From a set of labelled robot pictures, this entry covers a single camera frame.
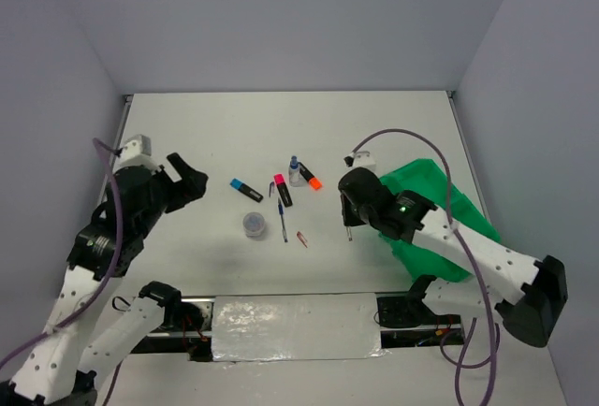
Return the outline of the red pen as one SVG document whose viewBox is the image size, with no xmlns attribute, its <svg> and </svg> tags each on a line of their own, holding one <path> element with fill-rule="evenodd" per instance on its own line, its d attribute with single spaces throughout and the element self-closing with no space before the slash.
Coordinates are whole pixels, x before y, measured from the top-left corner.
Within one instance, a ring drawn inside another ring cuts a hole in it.
<svg viewBox="0 0 599 406">
<path fill-rule="evenodd" d="M 303 235 L 303 234 L 302 234 L 300 231 L 298 231 L 298 232 L 296 233 L 296 236 L 297 236 L 298 240 L 301 242 L 301 244 L 302 244 L 302 245 L 303 245 L 305 248 L 307 248 L 307 247 L 308 247 L 308 241 L 307 241 L 307 239 L 304 237 L 304 235 Z"/>
</svg>

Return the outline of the orange cap highlighter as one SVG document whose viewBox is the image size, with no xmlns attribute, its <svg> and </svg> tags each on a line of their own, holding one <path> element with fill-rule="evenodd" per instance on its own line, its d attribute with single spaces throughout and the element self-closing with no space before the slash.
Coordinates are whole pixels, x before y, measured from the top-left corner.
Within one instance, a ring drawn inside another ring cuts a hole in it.
<svg viewBox="0 0 599 406">
<path fill-rule="evenodd" d="M 314 190 L 318 191 L 322 188 L 322 182 L 303 163 L 299 164 L 299 173 Z"/>
</svg>

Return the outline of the blue ballpoint pen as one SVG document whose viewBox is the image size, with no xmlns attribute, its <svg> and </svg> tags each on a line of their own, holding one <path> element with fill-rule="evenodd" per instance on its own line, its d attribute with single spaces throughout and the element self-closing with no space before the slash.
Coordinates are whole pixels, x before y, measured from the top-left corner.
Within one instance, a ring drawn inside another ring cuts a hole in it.
<svg viewBox="0 0 599 406">
<path fill-rule="evenodd" d="M 280 198 L 277 198 L 277 209 L 278 209 L 278 213 L 279 213 L 279 217 L 280 217 L 280 221 L 281 221 L 283 240 L 284 240 L 284 243 L 288 243 L 288 236 L 287 236 L 286 225 L 285 225 L 285 209 L 284 209 L 284 205 Z"/>
</svg>

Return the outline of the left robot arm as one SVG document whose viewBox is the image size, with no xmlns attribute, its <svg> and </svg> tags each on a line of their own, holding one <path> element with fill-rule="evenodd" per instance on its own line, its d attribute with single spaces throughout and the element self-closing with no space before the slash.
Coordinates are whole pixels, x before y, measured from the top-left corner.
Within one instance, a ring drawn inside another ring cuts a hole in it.
<svg viewBox="0 0 599 406">
<path fill-rule="evenodd" d="M 200 329 L 200 309 L 165 283 L 143 286 L 121 317 L 92 336 L 144 240 L 165 213 L 202 198 L 208 177 L 177 154 L 163 167 L 128 164 L 112 174 L 107 199 L 77 235 L 59 296 L 38 338 L 24 345 L 22 367 L 1 383 L 4 405 L 94 405 L 104 384 L 115 384 L 125 358 L 152 331 Z"/>
</svg>

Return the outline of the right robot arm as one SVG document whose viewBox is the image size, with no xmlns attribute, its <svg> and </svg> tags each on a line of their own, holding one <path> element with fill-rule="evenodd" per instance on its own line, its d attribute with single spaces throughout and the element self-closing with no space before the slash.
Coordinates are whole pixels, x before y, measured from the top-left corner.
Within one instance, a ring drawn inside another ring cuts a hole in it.
<svg viewBox="0 0 599 406">
<path fill-rule="evenodd" d="M 338 183 L 343 223 L 369 225 L 384 237 L 442 256 L 474 275 L 454 289 L 435 275 L 416 279 L 406 304 L 408 315 L 428 323 L 436 314 L 464 317 L 498 314 L 517 340 L 542 348 L 568 299 L 565 266 L 548 255 L 539 260 L 495 242 L 457 220 L 420 194 L 392 193 L 365 167 L 346 173 Z M 431 288 L 437 286 L 436 293 Z"/>
</svg>

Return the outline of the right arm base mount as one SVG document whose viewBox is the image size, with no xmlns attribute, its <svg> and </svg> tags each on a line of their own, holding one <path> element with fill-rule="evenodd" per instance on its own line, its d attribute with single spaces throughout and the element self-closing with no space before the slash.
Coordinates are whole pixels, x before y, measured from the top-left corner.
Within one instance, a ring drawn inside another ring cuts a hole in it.
<svg viewBox="0 0 599 406">
<path fill-rule="evenodd" d="M 376 298 L 374 322 L 380 328 L 383 349 L 463 345 L 458 315 L 437 315 L 407 295 L 383 295 Z"/>
</svg>

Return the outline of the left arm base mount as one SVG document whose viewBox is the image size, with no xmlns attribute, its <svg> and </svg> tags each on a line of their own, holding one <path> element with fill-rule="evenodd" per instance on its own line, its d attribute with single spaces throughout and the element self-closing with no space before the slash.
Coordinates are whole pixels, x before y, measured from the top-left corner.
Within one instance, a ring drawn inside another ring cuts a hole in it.
<svg viewBox="0 0 599 406">
<path fill-rule="evenodd" d="M 214 297 L 184 297 L 180 312 L 149 333 L 133 355 L 183 355 L 193 362 L 212 362 Z"/>
</svg>

